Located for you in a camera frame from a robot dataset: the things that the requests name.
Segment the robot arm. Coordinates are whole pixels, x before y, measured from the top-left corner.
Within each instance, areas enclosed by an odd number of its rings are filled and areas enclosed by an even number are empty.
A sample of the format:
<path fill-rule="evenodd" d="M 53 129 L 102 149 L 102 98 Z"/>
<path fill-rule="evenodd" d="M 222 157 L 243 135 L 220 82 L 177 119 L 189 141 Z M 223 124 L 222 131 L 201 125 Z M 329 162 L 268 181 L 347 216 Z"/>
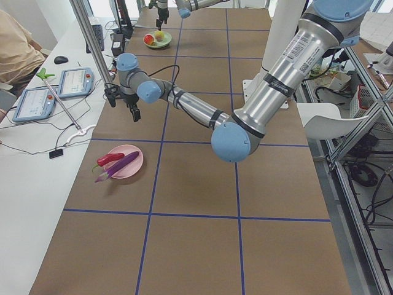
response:
<path fill-rule="evenodd" d="M 221 0 L 175 0 L 177 11 L 181 18 L 188 18 L 191 12 L 211 7 L 224 1 Z M 148 9 L 156 8 L 158 17 L 156 19 L 156 27 L 161 31 L 162 24 L 167 24 L 169 19 L 169 9 L 167 0 L 151 0 L 148 3 Z"/>
<path fill-rule="evenodd" d="M 278 1 L 260 72 L 244 81 L 244 105 L 225 114 L 174 82 L 149 77 L 132 53 L 117 57 L 120 93 L 146 103 L 165 100 L 212 130 L 214 153 L 226 162 L 251 155 L 267 123 L 322 56 L 356 44 L 371 1 Z"/>

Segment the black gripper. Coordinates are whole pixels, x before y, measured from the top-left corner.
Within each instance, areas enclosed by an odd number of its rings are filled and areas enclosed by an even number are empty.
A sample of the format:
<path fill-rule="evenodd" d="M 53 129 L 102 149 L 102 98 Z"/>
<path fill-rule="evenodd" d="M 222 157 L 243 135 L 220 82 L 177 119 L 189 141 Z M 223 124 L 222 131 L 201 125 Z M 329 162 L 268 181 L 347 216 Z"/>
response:
<path fill-rule="evenodd" d="M 167 0 L 150 0 L 148 8 L 152 9 L 156 7 L 158 9 L 158 18 L 156 19 L 156 27 L 160 30 L 160 22 L 164 24 L 168 23 L 169 10 Z"/>
<path fill-rule="evenodd" d="M 122 100 L 130 108 L 133 122 L 137 122 L 141 119 L 141 112 L 137 106 L 139 97 L 137 94 L 125 93 L 121 86 L 115 84 L 105 84 L 104 94 L 112 108 L 116 107 L 116 101 Z"/>

